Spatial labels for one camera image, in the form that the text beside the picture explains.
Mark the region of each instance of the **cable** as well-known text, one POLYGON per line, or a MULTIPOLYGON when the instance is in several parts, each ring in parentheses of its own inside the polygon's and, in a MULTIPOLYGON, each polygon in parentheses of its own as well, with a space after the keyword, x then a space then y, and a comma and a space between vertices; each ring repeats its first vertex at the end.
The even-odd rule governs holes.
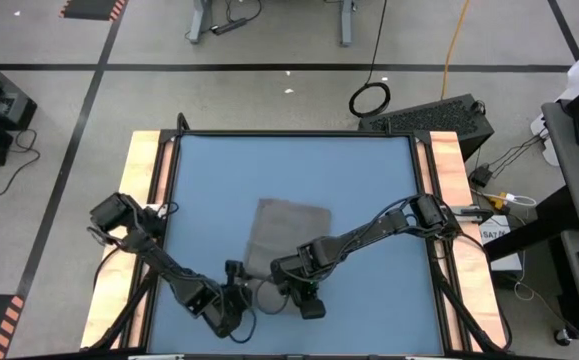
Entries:
POLYGON ((107 262, 107 260, 109 260, 114 254, 116 254, 118 252, 118 250, 120 250, 119 247, 115 247, 113 250, 111 250, 111 252, 109 254, 107 254, 102 261, 100 262, 100 264, 98 265, 98 268, 96 269, 96 273, 93 275, 93 289, 96 290, 96 283, 98 282, 98 276, 100 275, 100 271, 102 270, 102 267, 105 265, 105 263, 107 262))
POLYGON ((502 318, 502 325, 504 325, 505 332, 507 333, 507 343, 505 344, 505 346, 502 347, 502 350, 509 351, 509 348, 511 348, 511 344, 513 343, 513 334, 511 333, 511 326, 509 326, 509 320, 507 320, 505 312, 502 311, 500 304, 498 304, 498 313, 500 313, 500 318, 502 318))
MULTIPOLYGON (((516 280, 516 279, 515 279, 513 276, 511 276, 511 275, 504 274, 504 273, 501 274, 501 275, 504 276, 504 277, 506 277, 506 278, 508 278, 508 279, 511 279, 511 280, 513 280, 513 281, 518 281, 518 280, 516 280)), ((545 298, 542 297, 542 295, 540 295, 539 292, 537 292, 537 291, 534 290, 531 286, 529 286, 529 285, 527 285, 527 284, 525 284, 525 283, 522 283, 522 286, 524 286, 524 287, 526 287, 527 289, 531 290, 531 292, 533 292, 533 294, 534 294, 538 299, 540 299, 540 301, 542 301, 542 303, 547 307, 547 309, 549 309, 549 311, 551 311, 551 313, 552 313, 555 317, 557 317, 558 319, 560 319, 560 321, 562 321, 563 323, 565 323, 565 325, 567 325, 567 330, 573 331, 573 332, 579 337, 579 330, 578 330, 575 326, 573 326, 573 324, 572 324, 571 322, 569 322, 567 319, 565 319, 562 315, 558 314, 558 312, 556 312, 556 311, 549 305, 549 303, 547 302, 547 300, 545 300, 545 298)))
MULTIPOLYGON (((473 167, 473 171, 476 171, 476 169, 478 168, 478 162, 480 161, 480 149, 482 149, 482 146, 478 146, 478 154, 476 155, 476 166, 473 167)), ((478 204, 478 207, 480 206, 480 198, 478 196, 476 196, 476 203, 478 204)))
POLYGON ((28 152, 32 152, 32 153, 36 154, 36 156, 33 159, 29 160, 28 162, 24 163, 22 166, 20 166, 18 168, 18 170, 16 170, 13 173, 13 175, 11 176, 11 179, 9 179, 9 181, 7 182, 7 186, 5 186, 4 190, 0 191, 0 196, 4 195, 9 190, 9 188, 11 187, 11 184, 16 179, 16 176, 18 176, 18 174, 22 171, 22 169, 26 168, 27 166, 35 163, 36 161, 38 161, 38 159, 40 159, 40 152, 33 148, 33 145, 36 143, 37 137, 38 137, 38 133, 33 129, 23 130, 16 135, 16 138, 15 138, 16 146, 18 146, 22 150, 11 150, 10 149, 9 152, 18 153, 18 154, 25 154, 28 152), (31 143, 28 146, 24 146, 24 145, 20 144, 20 135, 27 133, 27 132, 32 133, 33 137, 31 139, 31 143))
POLYGON ((369 68, 369 76, 367 77, 367 81, 365 82, 365 84, 361 86, 360 89, 356 90, 356 92, 353 95, 351 95, 351 99, 349 99, 349 111, 351 111, 352 114, 354 114, 359 118, 376 116, 382 113, 387 109, 387 107, 389 106, 389 102, 391 101, 391 90, 389 89, 389 86, 387 86, 387 84, 383 82, 375 82, 375 83, 369 82, 371 81, 371 75, 373 75, 373 68, 376 64, 376 55, 378 54, 378 46, 380 45, 380 36, 382 35, 382 25, 385 21, 386 12, 387 12, 387 0, 384 0, 384 4, 382 6, 382 15, 380 15, 380 26, 378 27, 378 37, 376 38, 376 46, 373 50, 373 59, 371 60, 371 67, 369 68), (384 91, 385 93, 385 99, 382 101, 382 104, 380 104, 380 106, 378 106, 374 110, 367 111, 364 113, 357 111, 356 98, 358 98, 358 96, 362 94, 365 90, 374 87, 382 89, 382 91, 384 91))
POLYGON ((462 5, 462 10, 460 11, 460 18, 458 19, 458 25, 456 25, 456 31, 453 33, 451 45, 449 45, 449 51, 447 51, 447 58, 445 59, 445 70, 442 73, 442 91, 440 92, 440 100, 445 98, 445 92, 447 90, 447 74, 449 73, 449 60, 451 59, 453 47, 454 45, 456 45, 456 39, 458 39, 458 33, 460 32, 460 28, 462 27, 462 22, 465 19, 465 14, 467 13, 468 7, 469 7, 469 0, 465 0, 464 5, 462 5))
POLYGON ((114 341, 122 332, 122 329, 125 327, 125 324, 131 319, 132 314, 140 304, 142 297, 151 289, 155 287, 158 283, 158 273, 150 269, 145 277, 140 282, 140 285, 136 289, 136 292, 127 299, 127 303, 122 308, 116 320, 113 321, 111 326, 105 331, 104 335, 100 338, 100 340, 96 341, 93 345, 89 348, 84 350, 93 350, 93 349, 111 349, 113 346, 114 341))
MULTIPOLYGON (((227 4, 227 21, 230 23, 235 21, 234 19, 231 18, 231 1, 232 0, 225 0, 225 4, 227 4)), ((262 12, 262 1, 258 0, 258 12, 256 12, 256 14, 250 18, 245 18, 245 21, 249 22, 257 18, 261 12, 262 12)))
POLYGON ((504 153, 501 157, 497 158, 496 160, 492 161, 489 163, 489 165, 493 165, 495 163, 497 163, 498 161, 502 160, 503 158, 505 158, 511 151, 513 151, 513 149, 520 149, 523 148, 524 146, 527 146, 528 143, 534 141, 536 139, 536 137, 539 137, 540 135, 542 135, 542 133, 545 131, 546 129, 542 129, 537 135, 534 135, 532 137, 530 137, 527 141, 523 142, 522 144, 518 145, 518 146, 513 146, 510 147, 509 150, 507 150, 506 153, 504 153))
POLYGON ((258 309, 260 311, 262 311, 263 313, 265 313, 267 315, 276 315, 276 314, 281 313, 282 310, 284 310, 285 307, 287 307, 287 303, 289 302, 289 295, 284 296, 284 301, 283 301, 282 305, 276 310, 269 311, 269 310, 265 309, 264 307, 262 307, 260 305, 260 297, 259 297, 260 288, 266 282, 271 283, 271 278, 272 278, 272 275, 268 275, 266 278, 260 280, 260 282, 256 286, 256 289, 254 290, 254 302, 256 304, 256 307, 258 307, 258 309))
POLYGON ((240 294, 240 298, 242 299, 242 301, 244 301, 245 304, 247 304, 247 306, 248 306, 247 310, 249 310, 249 312, 251 313, 251 316, 253 316, 253 325, 251 325, 251 330, 249 330, 249 335, 247 335, 247 337, 244 338, 244 340, 236 339, 232 334, 229 334, 229 338, 231 339, 231 341, 235 342, 236 344, 245 344, 245 343, 249 342, 249 340, 251 340, 251 338, 253 337, 253 333, 256 331, 256 325, 258 324, 258 316, 256 315, 256 312, 253 310, 252 304, 249 303, 249 301, 247 300, 247 297, 242 293, 242 288, 238 289, 238 293, 240 294))
POLYGON ((175 214, 178 210, 180 210, 180 205, 178 205, 177 202, 169 201, 160 205, 160 207, 158 208, 158 210, 156 210, 156 212, 160 214, 160 211, 162 211, 162 209, 164 209, 165 206, 167 206, 167 211, 162 215, 163 219, 166 219, 167 217, 169 217, 169 215, 175 214))
POLYGON ((484 196, 484 197, 488 197, 488 198, 494 198, 494 199, 498 199, 498 200, 504 200, 504 201, 508 201, 512 204, 516 204, 519 206, 526 206, 526 207, 535 207, 536 205, 538 205, 538 202, 536 200, 534 200, 533 198, 530 198, 529 196, 524 196, 524 195, 511 195, 510 197, 503 197, 503 196, 498 196, 498 195, 494 195, 494 194, 486 194, 486 193, 482 193, 480 191, 474 190, 474 189, 470 189, 471 192, 476 193, 480 196, 484 196))

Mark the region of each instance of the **table leg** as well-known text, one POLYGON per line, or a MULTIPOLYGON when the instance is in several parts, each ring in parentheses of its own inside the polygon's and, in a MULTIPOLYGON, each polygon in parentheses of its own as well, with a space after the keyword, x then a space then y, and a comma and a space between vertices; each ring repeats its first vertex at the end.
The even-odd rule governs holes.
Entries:
POLYGON ((564 186, 536 207, 538 220, 501 236, 485 245, 490 261, 515 254, 541 241, 559 237, 564 230, 579 229, 579 219, 564 186))
POLYGON ((187 36, 192 44, 197 44, 200 41, 200 35, 213 25, 211 2, 212 0, 193 0, 193 21, 187 36))
POLYGON ((343 0, 340 11, 342 40, 340 44, 344 47, 351 45, 351 12, 353 0, 343 0))

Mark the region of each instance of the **desk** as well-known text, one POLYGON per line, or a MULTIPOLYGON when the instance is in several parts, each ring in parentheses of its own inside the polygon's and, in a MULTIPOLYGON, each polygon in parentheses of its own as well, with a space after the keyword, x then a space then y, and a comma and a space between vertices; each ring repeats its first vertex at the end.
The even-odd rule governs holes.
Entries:
POLYGON ((485 245, 491 261, 560 236, 564 230, 579 229, 579 146, 573 119, 556 103, 544 104, 542 113, 566 185, 538 204, 538 220, 485 245))
MULTIPOLYGON (((212 0, 193 0, 193 20, 187 35, 190 43, 197 44, 200 42, 202 33, 208 31, 214 25, 211 10, 212 2, 212 0)), ((353 8, 353 0, 342 0, 340 2, 340 44, 345 47, 351 45, 351 12, 353 8)))
MULTIPOLYGON (((173 145, 166 145, 161 159, 157 161, 159 137, 159 131, 139 131, 135 132, 132 137, 119 191, 130 194, 138 202, 145 203, 147 200, 152 185, 154 165, 158 161, 168 163, 171 157, 173 145)), ((425 189, 430 191, 431 178, 424 147, 418 144, 417 148, 425 189)), ((444 200, 450 205, 469 205, 471 194, 455 133, 431 133, 431 149, 437 164, 436 171, 444 200)), ((159 179, 156 179, 153 184, 156 202, 165 196, 165 179, 169 174, 167 166, 163 169, 159 179)), ((462 227, 467 234, 480 239, 476 225, 463 224, 462 227)), ((473 245, 469 245, 467 241, 459 240, 455 242, 453 252, 465 305, 492 340, 500 346, 504 345, 504 331, 484 254, 473 245)), ((91 345, 98 340, 124 306, 134 262, 133 255, 118 253, 101 271, 83 333, 82 346, 91 345)), ((455 313, 450 309, 448 302, 445 301, 445 304, 448 308, 447 319, 451 345, 453 349, 459 350, 462 347, 455 313)), ((132 332, 128 339, 130 346, 137 346, 140 343, 144 315, 144 307, 140 306, 133 319, 132 332)))

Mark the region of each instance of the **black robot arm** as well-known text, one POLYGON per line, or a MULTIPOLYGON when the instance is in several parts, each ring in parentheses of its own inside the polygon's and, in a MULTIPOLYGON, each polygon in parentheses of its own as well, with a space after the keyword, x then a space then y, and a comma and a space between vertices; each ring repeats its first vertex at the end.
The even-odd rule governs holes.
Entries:
POLYGON ((457 224, 451 212, 443 211, 432 195, 406 198, 385 208, 373 220, 339 236, 322 236, 300 245, 296 255, 271 262, 273 282, 282 295, 290 295, 305 319, 325 316, 325 308, 317 297, 317 283, 354 251, 391 235, 408 233, 429 237, 452 231, 457 224), (405 208, 411 208, 405 214, 405 208))
POLYGON ((216 281, 180 266, 153 239, 164 235, 164 220, 151 208, 142 209, 130 196, 115 193, 91 212, 92 227, 87 228, 99 242, 115 244, 121 250, 136 254, 171 286, 176 300, 197 318, 202 316, 220 338, 238 328, 242 313, 250 307, 251 290, 235 283, 244 277, 242 263, 227 261, 228 282, 216 281), (109 231, 127 228, 127 235, 119 239, 109 231))

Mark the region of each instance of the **blue tabletop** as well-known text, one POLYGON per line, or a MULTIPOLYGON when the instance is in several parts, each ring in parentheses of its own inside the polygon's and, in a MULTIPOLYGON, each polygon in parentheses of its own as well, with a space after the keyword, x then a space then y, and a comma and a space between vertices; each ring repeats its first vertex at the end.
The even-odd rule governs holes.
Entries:
MULTIPOLYGON (((258 200, 331 210, 332 234, 369 221, 417 193, 407 138, 202 137, 181 141, 165 250, 181 265, 225 282, 243 260, 258 200)), ((442 352, 425 243, 392 236, 362 249, 321 284, 327 315, 264 315, 251 341, 219 339, 161 283, 151 353, 421 354, 442 352)), ((245 338, 250 314, 234 332, 245 338)))

